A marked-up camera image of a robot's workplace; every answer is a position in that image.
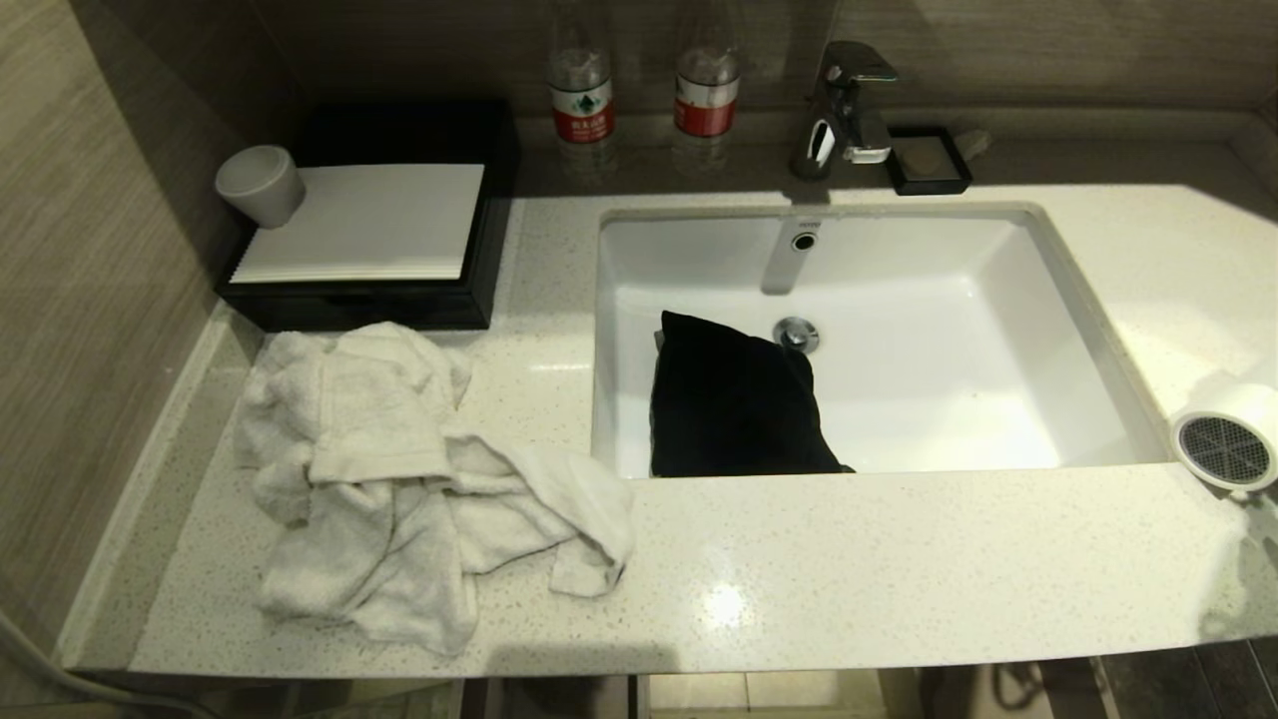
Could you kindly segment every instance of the cable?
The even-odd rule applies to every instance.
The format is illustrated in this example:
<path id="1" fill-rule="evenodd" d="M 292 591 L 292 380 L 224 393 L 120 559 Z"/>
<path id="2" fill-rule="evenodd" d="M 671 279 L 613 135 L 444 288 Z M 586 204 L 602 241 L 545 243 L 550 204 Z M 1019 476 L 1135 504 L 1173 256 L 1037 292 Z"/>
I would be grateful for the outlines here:
<path id="1" fill-rule="evenodd" d="M 18 659 L 22 660 L 28 667 L 37 669 L 50 681 L 66 687 L 77 693 L 88 695 L 95 699 L 101 699 L 105 701 L 115 704 L 143 704 L 150 706 L 166 706 L 169 709 L 178 709 L 180 711 L 188 711 L 192 716 L 198 716 L 199 719 L 221 719 L 213 711 L 183 699 L 161 696 L 161 695 L 148 695 L 138 693 L 127 690 L 118 690 L 115 687 L 109 687 L 106 685 L 98 685 L 96 682 L 89 682 L 88 679 L 82 679 L 74 674 L 69 674 L 63 669 L 54 665 L 40 647 L 37 647 L 27 635 L 14 624 L 9 617 L 0 610 L 0 640 L 8 644 L 17 653 Z"/>

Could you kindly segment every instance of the soap dish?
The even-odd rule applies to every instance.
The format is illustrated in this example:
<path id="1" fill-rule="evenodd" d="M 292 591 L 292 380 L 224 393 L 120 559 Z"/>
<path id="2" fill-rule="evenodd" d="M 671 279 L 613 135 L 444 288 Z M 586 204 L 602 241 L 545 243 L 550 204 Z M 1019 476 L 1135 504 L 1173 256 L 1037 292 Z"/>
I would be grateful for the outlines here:
<path id="1" fill-rule="evenodd" d="M 887 171 L 897 194 L 962 194 L 971 172 L 946 128 L 891 128 Z"/>

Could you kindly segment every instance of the wall tile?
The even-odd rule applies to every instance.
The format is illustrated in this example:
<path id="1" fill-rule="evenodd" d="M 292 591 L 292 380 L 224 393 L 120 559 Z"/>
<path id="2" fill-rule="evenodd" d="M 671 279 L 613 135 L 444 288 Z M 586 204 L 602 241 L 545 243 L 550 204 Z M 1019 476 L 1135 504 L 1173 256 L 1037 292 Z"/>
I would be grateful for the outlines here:
<path id="1" fill-rule="evenodd" d="M 1255 115 L 1235 130 L 1229 147 L 1269 194 L 1278 198 L 1278 132 L 1274 125 Z"/>
<path id="2" fill-rule="evenodd" d="M 240 231 L 213 172 L 302 96 L 243 0 L 0 3 L 0 607 L 49 650 Z"/>
<path id="3" fill-rule="evenodd" d="M 321 100 L 497 93 L 547 111 L 541 3 L 256 0 L 299 79 Z M 836 0 L 755 0 L 744 13 L 743 107 L 797 106 Z M 659 112 L 672 96 L 680 0 L 608 6 L 617 107 Z"/>
<path id="4" fill-rule="evenodd" d="M 1278 64 L 1272 0 L 856 0 L 835 36 L 901 73 L 884 103 L 1255 107 Z"/>
<path id="5" fill-rule="evenodd" d="M 1278 88 L 1265 97 L 1259 106 L 1260 116 L 1269 123 L 1269 126 L 1278 130 Z"/>

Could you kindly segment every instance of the crumpled towel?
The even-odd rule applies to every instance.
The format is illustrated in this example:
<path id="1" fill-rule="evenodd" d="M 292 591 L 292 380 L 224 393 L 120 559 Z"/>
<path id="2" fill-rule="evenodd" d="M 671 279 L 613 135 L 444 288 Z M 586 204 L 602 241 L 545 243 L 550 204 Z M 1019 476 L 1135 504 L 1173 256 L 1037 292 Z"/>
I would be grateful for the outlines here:
<path id="1" fill-rule="evenodd" d="M 552 591 L 612 590 L 630 488 L 589 457 L 458 427 L 469 382 L 464 355 L 391 322 L 271 340 L 238 437 L 257 506 L 285 527 L 263 612 L 455 655 L 478 622 L 474 575 L 558 545 Z"/>

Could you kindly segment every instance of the black cloth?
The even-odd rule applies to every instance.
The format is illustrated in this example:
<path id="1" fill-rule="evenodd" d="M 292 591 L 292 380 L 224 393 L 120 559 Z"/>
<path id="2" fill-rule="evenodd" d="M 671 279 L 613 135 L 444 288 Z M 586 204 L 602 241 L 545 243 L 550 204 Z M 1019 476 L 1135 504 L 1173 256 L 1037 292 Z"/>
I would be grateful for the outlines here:
<path id="1" fill-rule="evenodd" d="M 812 365 L 732 327 L 661 313 L 652 388 L 652 475 L 850 473 L 820 434 Z"/>

